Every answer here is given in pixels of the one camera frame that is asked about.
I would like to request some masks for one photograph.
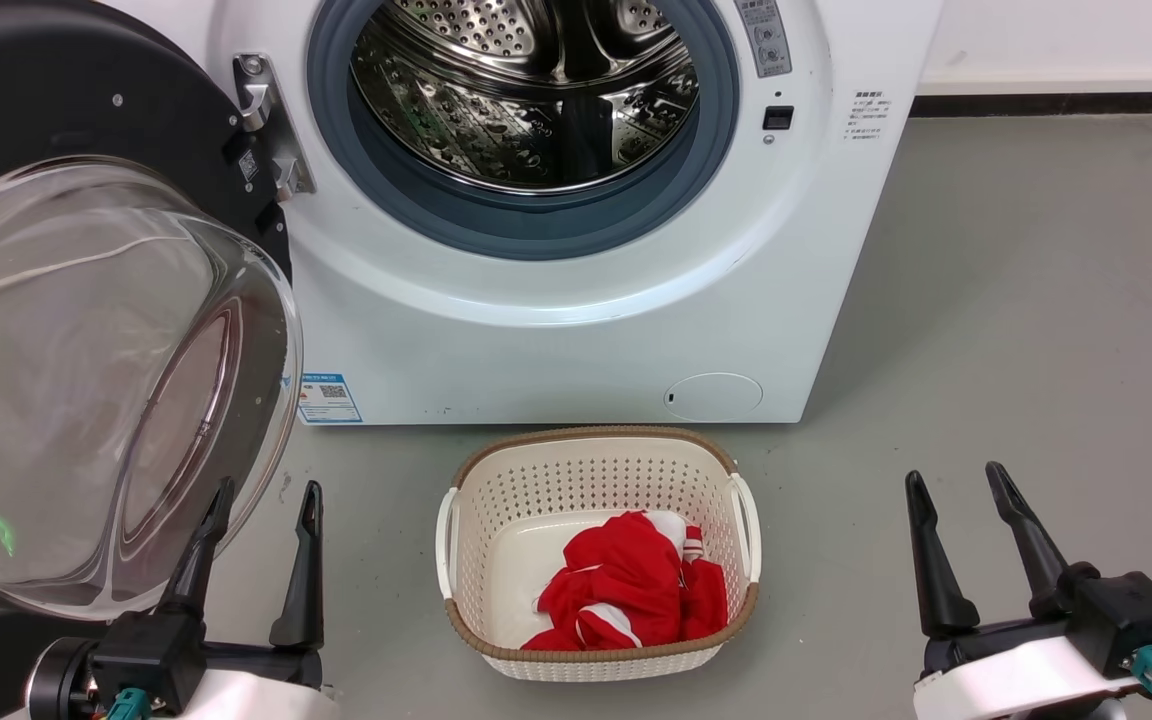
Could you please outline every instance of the clothes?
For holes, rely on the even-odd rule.
[[[727,626],[723,571],[675,511],[627,511],[582,530],[538,601],[553,629],[524,650],[623,650],[708,637]]]

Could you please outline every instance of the concrete floor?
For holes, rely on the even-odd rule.
[[[212,638],[265,637],[283,592],[270,577],[287,573],[314,478],[328,500],[323,654],[349,719],[914,717],[911,468],[986,621],[1024,616],[1028,600],[987,460],[1071,561],[1152,577],[1152,118],[905,129],[806,418],[705,429],[740,460],[767,550],[753,621],[703,669],[529,684],[463,646],[435,588],[435,511],[460,462],[508,432],[298,429],[252,520],[268,532],[219,561]]]

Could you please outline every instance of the white wall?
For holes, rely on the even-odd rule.
[[[1152,0],[945,0],[919,91],[1152,91]]]

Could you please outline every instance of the basket handle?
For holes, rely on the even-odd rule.
[[[452,521],[456,515],[453,502],[456,501],[456,488],[448,488],[444,495],[444,505],[438,509],[438,529],[434,532],[434,564],[438,566],[438,589],[444,592],[444,600],[452,600],[456,585],[452,583],[452,568],[448,560],[452,555]]]
[[[736,511],[740,514],[736,532],[740,533],[741,562],[745,566],[749,582],[756,583],[763,575],[763,525],[758,523],[755,495],[749,492],[745,478],[740,477],[740,473],[732,473],[732,495],[735,497]]]

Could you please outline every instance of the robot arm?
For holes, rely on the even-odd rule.
[[[233,483],[225,479],[153,611],[126,612],[100,641],[60,638],[41,652],[29,675],[26,707],[10,719],[338,719],[317,654],[323,488],[310,482],[305,491],[283,614],[270,628],[273,647],[204,642],[207,578],[232,502]]]
[[[1152,697],[1152,579],[1101,578],[1067,564],[1006,469],[986,465],[998,515],[1011,528],[1032,598],[1030,619],[979,626],[937,536],[922,475],[905,477],[919,615],[929,642],[914,685],[919,720],[1122,717],[1115,698]]]

